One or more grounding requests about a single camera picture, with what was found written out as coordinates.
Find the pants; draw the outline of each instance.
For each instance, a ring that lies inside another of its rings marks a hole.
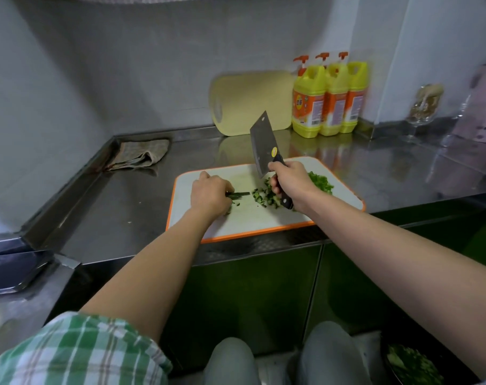
[[[204,370],[205,385],[260,385],[252,351],[245,342],[219,343]],[[298,362],[296,385],[371,385],[353,339],[326,321],[312,330]]]

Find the knife handle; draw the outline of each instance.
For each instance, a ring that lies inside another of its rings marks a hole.
[[[280,153],[277,153],[277,155],[275,155],[275,158],[273,159],[273,162],[277,162],[277,161],[282,163],[284,166],[286,165]],[[277,185],[280,188],[280,204],[287,209],[293,209],[293,200],[291,199],[290,196],[286,194],[286,192],[284,192],[284,189],[278,183],[278,179],[277,179]]]

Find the green plaid sleeve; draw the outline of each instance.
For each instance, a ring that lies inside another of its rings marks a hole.
[[[125,320],[65,312],[0,356],[0,384],[166,384],[172,364]]]

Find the floor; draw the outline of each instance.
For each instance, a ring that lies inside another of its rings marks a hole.
[[[362,361],[368,369],[373,385],[390,385],[380,356],[380,332],[370,332],[354,336],[355,344],[361,352]],[[262,385],[284,385],[288,361],[298,352],[272,354],[256,358]],[[201,385],[202,372],[190,374],[169,381],[170,385]]]

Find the forearm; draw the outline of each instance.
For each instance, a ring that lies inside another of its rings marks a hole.
[[[190,209],[92,297],[82,312],[127,320],[158,341],[211,221]]]
[[[308,215],[390,298],[486,375],[486,267],[321,192]]]

